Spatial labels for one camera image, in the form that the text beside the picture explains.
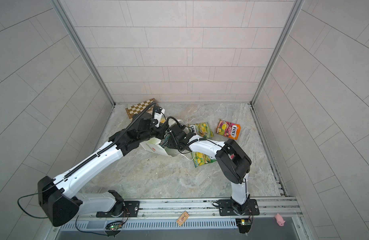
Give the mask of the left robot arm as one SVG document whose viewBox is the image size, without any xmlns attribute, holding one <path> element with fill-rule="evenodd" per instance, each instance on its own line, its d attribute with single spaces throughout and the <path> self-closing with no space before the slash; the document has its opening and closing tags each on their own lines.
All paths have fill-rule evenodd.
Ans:
<svg viewBox="0 0 369 240">
<path fill-rule="evenodd" d="M 78 192 L 106 167 L 118 161 L 140 143 L 154 137 L 163 137 L 167 129 L 160 122 L 165 110 L 151 103 L 152 113 L 144 109 L 133 116 L 131 123 L 116 132 L 92 155 L 70 170 L 50 178 L 42 178 L 38 186 L 38 203 L 54 227 L 60 227 L 75 216 L 98 213 L 100 217 L 118 217 L 124 214 L 124 200 L 114 190 L 90 197 L 79 196 Z"/>
</svg>

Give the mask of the white paper bag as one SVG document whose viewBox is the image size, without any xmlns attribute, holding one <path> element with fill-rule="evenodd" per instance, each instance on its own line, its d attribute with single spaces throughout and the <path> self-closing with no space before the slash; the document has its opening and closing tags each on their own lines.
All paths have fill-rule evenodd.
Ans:
<svg viewBox="0 0 369 240">
<path fill-rule="evenodd" d="M 175 157 L 178 155 L 185 155 L 191 152 L 191 150 L 180 150 L 177 146 L 179 140 L 174 140 L 173 131 L 175 126 L 180 127 L 182 130 L 186 127 L 182 120 L 177 120 L 174 117 L 166 118 L 165 122 L 159 124 L 159 130 L 155 137 L 141 142 L 140 145 L 147 151 L 156 153 L 163 156 Z"/>
</svg>

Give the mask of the orange Fox's candy bag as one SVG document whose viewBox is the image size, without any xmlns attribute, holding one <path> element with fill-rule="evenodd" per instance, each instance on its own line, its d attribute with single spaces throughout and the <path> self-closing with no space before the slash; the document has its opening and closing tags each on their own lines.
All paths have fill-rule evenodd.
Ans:
<svg viewBox="0 0 369 240">
<path fill-rule="evenodd" d="M 224 120 L 219 120 L 216 133 L 221 136 L 237 140 L 240 134 L 241 126 Z"/>
</svg>

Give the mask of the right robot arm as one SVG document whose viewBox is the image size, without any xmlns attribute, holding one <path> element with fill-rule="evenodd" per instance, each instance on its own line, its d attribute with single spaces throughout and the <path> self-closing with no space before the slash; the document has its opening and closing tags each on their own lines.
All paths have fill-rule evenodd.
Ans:
<svg viewBox="0 0 369 240">
<path fill-rule="evenodd" d="M 181 153 L 188 151 L 205 154 L 218 162 L 232 189 L 230 200 L 219 201 L 221 210 L 232 211 L 238 216 L 259 215 L 256 200 L 250 198 L 248 191 L 248 173 L 252 161 L 235 140 L 213 141 L 178 123 L 166 127 L 166 133 L 169 135 L 168 148 Z"/>
</svg>

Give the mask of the green yellow Fox's candy bag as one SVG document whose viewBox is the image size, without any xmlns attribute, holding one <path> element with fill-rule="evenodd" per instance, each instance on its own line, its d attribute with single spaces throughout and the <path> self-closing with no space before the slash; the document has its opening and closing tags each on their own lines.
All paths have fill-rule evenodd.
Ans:
<svg viewBox="0 0 369 240">
<path fill-rule="evenodd" d="M 190 124 L 191 130 L 202 138 L 213 138 L 214 134 L 208 123 Z"/>
</svg>

